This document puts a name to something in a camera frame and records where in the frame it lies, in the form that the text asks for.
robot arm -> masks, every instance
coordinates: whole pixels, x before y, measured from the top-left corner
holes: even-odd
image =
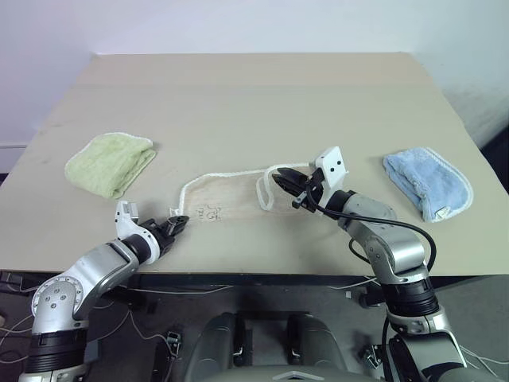
[[[88,314],[106,292],[150,264],[172,246],[187,216],[163,224],[151,219],[138,225],[134,203],[120,201],[115,212],[118,239],[99,245],[64,273],[47,280],[32,301],[32,340],[23,382],[79,382],[87,366]]]
[[[310,166],[310,177],[293,169],[278,169],[280,174],[273,178],[296,197],[294,208],[303,207],[337,220],[367,254],[385,296],[387,319],[397,332],[388,346],[383,344],[386,378],[391,380],[392,375],[394,380],[445,382],[455,380],[455,374],[470,372],[460,371],[466,363],[434,293],[424,247],[414,232],[396,225],[399,222],[374,222],[395,220],[394,210],[340,189],[347,171],[338,147],[326,150]]]

tabletop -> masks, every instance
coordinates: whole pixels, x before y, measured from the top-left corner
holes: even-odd
[[[122,197],[138,203],[142,219],[166,217],[182,186],[204,173],[308,162],[339,146],[345,189],[392,206],[433,236],[433,275],[509,273],[509,198],[460,118],[405,53],[94,57],[0,188],[3,269],[62,271],[115,238],[117,201],[64,177],[73,154],[112,131],[154,141],[156,158]],[[422,221],[382,166],[384,155],[415,146],[435,149],[465,174],[475,194],[470,209]],[[212,191],[205,184],[200,193],[206,205]],[[282,201],[291,198],[278,194]],[[242,211],[192,218],[172,250],[140,271],[372,275],[330,219]]]

white wall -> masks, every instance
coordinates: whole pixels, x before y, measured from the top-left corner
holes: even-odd
[[[508,14],[508,0],[4,1],[0,142],[30,140],[90,52],[405,51],[482,146],[509,123]]]

marker drawing on table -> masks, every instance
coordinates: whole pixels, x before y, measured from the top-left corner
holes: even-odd
[[[196,210],[198,218],[202,221],[221,221],[220,215],[221,207],[213,207],[211,205],[205,205]]]

light green towel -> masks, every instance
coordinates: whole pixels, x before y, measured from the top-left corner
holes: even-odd
[[[98,135],[65,165],[76,187],[107,198],[121,197],[155,157],[150,139],[125,133]]]

